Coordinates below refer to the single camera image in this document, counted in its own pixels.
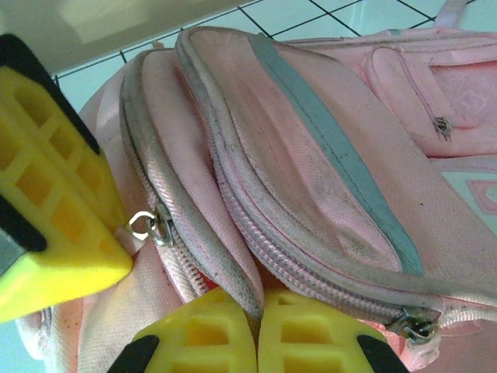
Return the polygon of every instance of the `yellow plastic object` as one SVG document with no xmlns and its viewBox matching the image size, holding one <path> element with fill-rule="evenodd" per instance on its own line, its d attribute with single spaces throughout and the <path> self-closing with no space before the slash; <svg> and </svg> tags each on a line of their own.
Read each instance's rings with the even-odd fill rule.
<svg viewBox="0 0 497 373">
<path fill-rule="evenodd" d="M 125 215 L 103 153 L 40 85 L 7 67 L 0 80 L 0 194 L 47 241 L 0 276 L 3 322 L 101 291 L 132 261 L 111 233 Z"/>
<path fill-rule="evenodd" d="M 375 329 L 288 290 L 269 291 L 259 334 L 259 373 L 374 373 L 359 335 Z"/>
<path fill-rule="evenodd" d="M 2 117 L 4 110 L 8 110 L 13 119 L 9 125 L 15 126 L 16 131 L 22 128 L 31 137 L 32 143 L 111 232 L 125 224 L 127 215 L 105 154 L 97 155 L 86 144 L 43 86 L 6 66 L 0 67 L 0 82 Z"/>
<path fill-rule="evenodd" d="M 245 314 L 220 288 L 143 329 L 134 340 L 150 335 L 160 341 L 145 373 L 257 372 Z"/>
</svg>

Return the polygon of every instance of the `white tile floor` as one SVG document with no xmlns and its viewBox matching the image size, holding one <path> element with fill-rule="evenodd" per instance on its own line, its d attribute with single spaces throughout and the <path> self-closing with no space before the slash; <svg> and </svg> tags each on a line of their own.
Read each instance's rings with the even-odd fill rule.
<svg viewBox="0 0 497 373">
<path fill-rule="evenodd" d="M 352 37 L 392 28 L 429 27 L 444 0 L 256 0 L 229 9 L 197 24 L 239 28 L 251 33 L 262 32 L 275 40 L 310 37 Z M 466 30 L 495 31 L 496 0 L 470 0 L 460 27 Z M 172 47 L 177 33 L 167 32 L 154 40 Z M 89 62 L 57 75 L 61 87 L 76 110 L 125 61 L 151 47 L 151 39 Z M 31 361 L 15 335 L 13 322 L 0 326 L 0 361 L 2 356 L 16 355 L 16 364 L 5 372 L 42 371 L 42 364 Z"/>
</svg>

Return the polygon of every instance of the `backpack strap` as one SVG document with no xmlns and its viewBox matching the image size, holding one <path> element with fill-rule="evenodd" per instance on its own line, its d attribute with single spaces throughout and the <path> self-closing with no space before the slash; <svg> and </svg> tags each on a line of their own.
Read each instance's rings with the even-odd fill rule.
<svg viewBox="0 0 497 373">
<path fill-rule="evenodd" d="M 457 28 L 466 3 L 467 0 L 446 0 L 436 16 L 433 27 Z"/>
</svg>

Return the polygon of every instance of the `metal zipper pull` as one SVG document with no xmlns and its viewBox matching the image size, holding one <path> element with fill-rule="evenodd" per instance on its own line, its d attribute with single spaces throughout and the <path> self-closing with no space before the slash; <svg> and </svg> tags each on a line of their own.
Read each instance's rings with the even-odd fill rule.
<svg viewBox="0 0 497 373">
<path fill-rule="evenodd" d="M 450 132 L 452 131 L 452 124 L 450 124 L 449 120 L 445 117 L 435 117 L 433 118 L 433 125 L 436 130 L 440 132 L 445 138 L 445 141 L 450 140 Z"/>
<path fill-rule="evenodd" d="M 435 337 L 438 325 L 421 309 L 404 308 L 404 315 L 387 325 L 387 330 L 403 336 L 413 346 L 419 346 Z"/>
<path fill-rule="evenodd" d="M 144 230 L 135 228 L 140 221 L 144 223 Z M 158 204 L 154 213 L 150 211 L 137 212 L 126 224 L 126 229 L 141 241 L 151 238 L 159 246 L 174 247 L 176 242 L 172 237 L 173 226 L 174 223 L 168 208 L 164 204 Z"/>
</svg>

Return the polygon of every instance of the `zipper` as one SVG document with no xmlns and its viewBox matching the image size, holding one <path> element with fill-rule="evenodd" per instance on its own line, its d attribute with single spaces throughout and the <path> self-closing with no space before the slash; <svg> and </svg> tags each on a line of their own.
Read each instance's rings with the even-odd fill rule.
<svg viewBox="0 0 497 373">
<path fill-rule="evenodd" d="M 181 239 L 168 208 L 161 202 L 153 184 L 147 178 L 137 149 L 134 146 L 128 127 L 126 111 L 123 107 L 120 108 L 120 115 L 120 121 L 123 124 L 121 126 L 123 147 L 144 188 L 147 203 L 151 208 L 150 211 L 137 212 L 128 221 L 125 229 L 141 241 L 146 239 L 153 241 L 165 269 L 169 272 L 169 279 L 175 286 L 180 298 L 184 302 L 190 302 L 209 291 L 206 281 L 200 275 L 201 266 Z M 142 220 L 144 229 L 143 227 L 142 229 L 135 228 L 135 225 L 139 224 L 140 220 Z"/>
<path fill-rule="evenodd" d="M 235 195 L 233 186 L 228 182 L 221 165 L 220 156 L 214 139 L 212 123 L 217 121 L 213 114 L 212 99 L 207 93 L 205 81 L 198 72 L 199 66 L 185 51 L 185 46 L 178 43 L 177 52 L 182 62 L 183 75 L 190 87 L 199 111 L 207 122 L 211 156 L 217 175 L 218 185 L 224 202 L 230 211 L 238 229 L 245 238 L 248 247 L 262 264 L 286 286 L 305 296 L 318 299 L 357 318 L 369 319 L 383 323 L 387 329 L 402 335 L 412 345 L 428 343 L 436 335 L 437 323 L 430 317 L 429 310 L 421 308 L 403 308 L 397 305 L 379 302 L 346 290 L 322 278 L 313 270 L 298 263 L 251 219 Z"/>
<path fill-rule="evenodd" d="M 437 109 L 436 105 L 433 102 L 432 98 L 428 93 L 422 88 L 422 85 L 419 84 L 418 79 L 416 78 L 416 72 L 411 62 L 408 61 L 407 58 L 402 56 L 401 53 L 397 52 L 399 61 L 401 62 L 402 70 L 409 83 L 411 84 L 412 89 L 415 94 L 418 96 L 421 104 L 424 106 L 426 113 L 428 114 L 429 119 L 432 121 L 433 127 L 437 133 L 437 135 L 443 138 L 444 141 L 451 141 L 450 133 L 452 132 L 452 124 L 444 117 Z"/>
</svg>

